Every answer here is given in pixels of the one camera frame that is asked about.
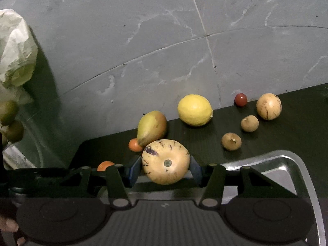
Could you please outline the person hand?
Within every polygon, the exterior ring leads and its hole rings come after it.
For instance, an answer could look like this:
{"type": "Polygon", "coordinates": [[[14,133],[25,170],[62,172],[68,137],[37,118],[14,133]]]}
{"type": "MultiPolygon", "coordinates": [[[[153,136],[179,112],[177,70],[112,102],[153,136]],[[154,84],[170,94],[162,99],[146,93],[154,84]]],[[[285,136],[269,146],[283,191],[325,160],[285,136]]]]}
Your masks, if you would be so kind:
{"type": "MultiPolygon", "coordinates": [[[[12,232],[12,233],[17,232],[19,229],[19,225],[15,220],[7,218],[6,216],[3,215],[1,215],[0,218],[0,226],[1,226],[1,230],[4,230],[6,232],[12,232]]],[[[17,240],[17,245],[22,246],[24,245],[25,242],[26,240],[23,237],[21,237],[17,240]]]]}

